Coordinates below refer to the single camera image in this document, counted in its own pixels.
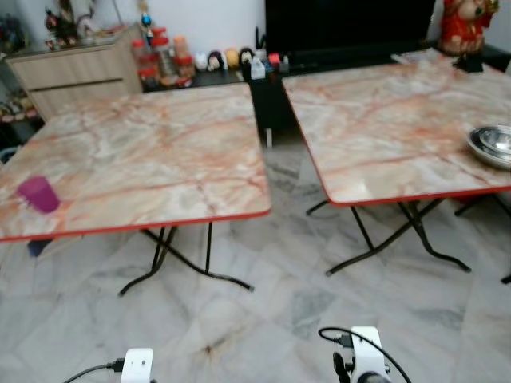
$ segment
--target cabinet drawer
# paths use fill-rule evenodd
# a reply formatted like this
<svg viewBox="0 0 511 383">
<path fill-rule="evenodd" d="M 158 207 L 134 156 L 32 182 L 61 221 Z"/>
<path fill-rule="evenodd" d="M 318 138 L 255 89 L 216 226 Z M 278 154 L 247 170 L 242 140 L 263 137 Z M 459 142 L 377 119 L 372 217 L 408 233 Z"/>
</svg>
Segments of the cabinet drawer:
<svg viewBox="0 0 511 383">
<path fill-rule="evenodd" d="M 12 62 L 11 66 L 27 90 L 122 78 L 121 66 L 111 50 Z"/>
<path fill-rule="evenodd" d="M 119 97 L 129 94 L 128 87 L 122 81 L 105 84 L 72 86 L 69 88 L 49 89 L 32 92 L 30 97 L 45 121 L 59 112 L 67 104 L 88 98 Z"/>
</svg>

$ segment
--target wooden cabinet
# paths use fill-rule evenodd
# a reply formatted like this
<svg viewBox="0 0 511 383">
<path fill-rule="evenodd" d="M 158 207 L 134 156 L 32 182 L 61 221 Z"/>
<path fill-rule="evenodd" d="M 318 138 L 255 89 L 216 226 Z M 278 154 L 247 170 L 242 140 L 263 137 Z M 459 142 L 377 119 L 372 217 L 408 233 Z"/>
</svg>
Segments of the wooden cabinet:
<svg viewBox="0 0 511 383">
<path fill-rule="evenodd" d="M 132 26 L 107 41 L 53 52 L 22 52 L 7 62 L 47 121 L 73 101 L 141 93 L 131 54 L 136 38 L 140 31 Z"/>
</svg>

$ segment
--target black television screen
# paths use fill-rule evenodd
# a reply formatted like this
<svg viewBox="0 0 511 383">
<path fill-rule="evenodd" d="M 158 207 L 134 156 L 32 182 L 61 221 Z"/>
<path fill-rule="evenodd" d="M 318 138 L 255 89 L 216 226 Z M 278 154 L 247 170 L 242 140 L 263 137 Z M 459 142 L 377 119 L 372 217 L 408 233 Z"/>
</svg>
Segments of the black television screen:
<svg viewBox="0 0 511 383">
<path fill-rule="evenodd" d="M 434 0 L 266 0 L 268 52 L 378 45 L 426 37 Z"/>
</svg>

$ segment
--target stainless steel bowl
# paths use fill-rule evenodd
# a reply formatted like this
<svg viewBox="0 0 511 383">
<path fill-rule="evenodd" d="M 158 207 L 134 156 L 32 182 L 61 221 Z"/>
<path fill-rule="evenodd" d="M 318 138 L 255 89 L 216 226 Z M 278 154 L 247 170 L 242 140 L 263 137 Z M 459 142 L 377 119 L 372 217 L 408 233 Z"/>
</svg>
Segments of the stainless steel bowl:
<svg viewBox="0 0 511 383">
<path fill-rule="evenodd" d="M 487 144 L 483 144 L 481 133 L 489 128 L 490 127 L 476 128 L 472 130 L 467 137 L 470 147 L 473 149 L 474 154 L 487 164 L 495 168 L 511 170 L 511 154 L 504 154 L 503 152 L 492 149 L 491 146 Z"/>
<path fill-rule="evenodd" d="M 481 129 L 479 137 L 487 148 L 511 155 L 511 127 L 504 125 L 485 127 Z"/>
</svg>

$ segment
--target marble tile floor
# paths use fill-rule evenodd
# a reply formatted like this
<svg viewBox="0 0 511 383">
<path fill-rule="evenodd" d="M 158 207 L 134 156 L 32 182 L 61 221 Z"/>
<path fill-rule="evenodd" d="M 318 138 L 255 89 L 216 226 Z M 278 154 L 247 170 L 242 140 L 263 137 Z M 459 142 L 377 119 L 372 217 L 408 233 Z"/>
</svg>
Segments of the marble tile floor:
<svg viewBox="0 0 511 383">
<path fill-rule="evenodd" d="M 253 294 L 199 276 L 174 258 L 160 273 L 117 292 L 150 266 L 139 233 L 53 243 L 39 259 L 24 243 L 0 248 L 0 383 L 59 383 L 123 357 L 155 351 L 153 376 L 171 382 L 336 382 L 336 350 L 320 326 L 377 326 L 382 344 L 414 383 L 511 381 L 508 218 L 488 202 L 462 218 L 445 201 L 425 219 L 431 242 L 473 268 L 430 257 L 411 231 L 384 253 L 331 278 L 324 271 L 366 250 L 349 209 L 305 211 L 324 198 L 303 144 L 265 152 L 273 212 L 213 225 L 212 270 Z M 360 208 L 374 242 L 404 218 L 393 206 Z M 176 245 L 204 261 L 206 225 L 182 227 Z M 403 381 L 395 369 L 393 382 Z M 112 372 L 84 383 L 118 382 Z"/>
</svg>

